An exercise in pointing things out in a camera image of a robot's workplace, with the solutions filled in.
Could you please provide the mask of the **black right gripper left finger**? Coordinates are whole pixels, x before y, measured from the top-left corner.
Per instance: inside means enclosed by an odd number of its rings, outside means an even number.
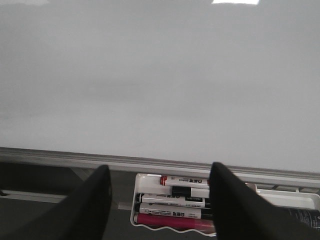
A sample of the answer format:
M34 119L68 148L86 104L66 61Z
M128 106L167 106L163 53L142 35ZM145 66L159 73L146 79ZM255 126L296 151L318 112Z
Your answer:
M70 195L2 240L101 240L112 204L107 165L99 166Z

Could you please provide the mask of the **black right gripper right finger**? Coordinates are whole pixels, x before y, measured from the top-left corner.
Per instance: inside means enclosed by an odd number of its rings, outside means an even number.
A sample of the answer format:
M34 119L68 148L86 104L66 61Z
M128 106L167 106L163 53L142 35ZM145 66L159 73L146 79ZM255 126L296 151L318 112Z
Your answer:
M220 162L211 166L209 199L219 240L320 238L319 231L263 199Z

